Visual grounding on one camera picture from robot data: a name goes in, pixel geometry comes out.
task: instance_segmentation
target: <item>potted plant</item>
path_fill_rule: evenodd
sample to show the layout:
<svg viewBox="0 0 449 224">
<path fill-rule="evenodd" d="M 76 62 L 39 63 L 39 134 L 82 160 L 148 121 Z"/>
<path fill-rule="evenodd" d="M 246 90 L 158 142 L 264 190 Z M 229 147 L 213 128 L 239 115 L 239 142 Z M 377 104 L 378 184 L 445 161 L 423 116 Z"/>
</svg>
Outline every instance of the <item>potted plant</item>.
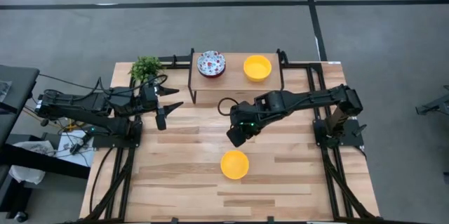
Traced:
<svg viewBox="0 0 449 224">
<path fill-rule="evenodd" d="M 129 73 L 134 79 L 144 82 L 148 80 L 149 75 L 157 77 L 161 70 L 163 70 L 163 67 L 158 58 L 143 56 L 138 57 L 137 62 L 133 63 Z"/>
</svg>

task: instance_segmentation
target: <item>wooden table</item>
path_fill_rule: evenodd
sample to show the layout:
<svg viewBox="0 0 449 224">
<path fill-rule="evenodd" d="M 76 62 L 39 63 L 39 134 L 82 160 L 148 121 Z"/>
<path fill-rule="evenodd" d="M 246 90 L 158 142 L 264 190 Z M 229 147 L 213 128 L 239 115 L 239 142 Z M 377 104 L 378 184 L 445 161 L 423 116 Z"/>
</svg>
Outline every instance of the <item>wooden table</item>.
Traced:
<svg viewBox="0 0 449 224">
<path fill-rule="evenodd" d="M 112 86 L 127 86 L 132 63 L 116 64 Z M 345 83 L 341 64 L 323 62 L 328 88 Z M 320 149 L 312 130 L 313 110 L 298 111 L 268 125 L 239 149 L 248 155 L 250 169 L 241 180 L 229 180 L 220 170 L 222 155 L 234 146 L 226 137 L 229 117 L 217 112 L 224 96 L 251 101 L 266 91 L 204 92 L 192 100 L 187 90 L 188 70 L 166 70 L 164 86 L 180 92 L 161 97 L 164 104 L 184 101 L 158 131 L 153 114 L 142 117 L 144 131 L 136 150 L 126 221 L 332 220 Z M 305 70 L 283 70 L 285 90 L 309 91 Z M 317 88 L 317 77 L 314 77 Z M 366 161 L 353 147 L 341 147 L 348 186 L 371 213 L 378 215 Z M 95 174 L 107 150 L 95 153 L 80 217 L 88 215 Z M 97 204 L 109 187 L 115 150 L 103 166 L 93 197 Z M 335 185 L 340 215 L 344 207 Z M 121 190 L 113 217 L 118 216 Z"/>
</svg>

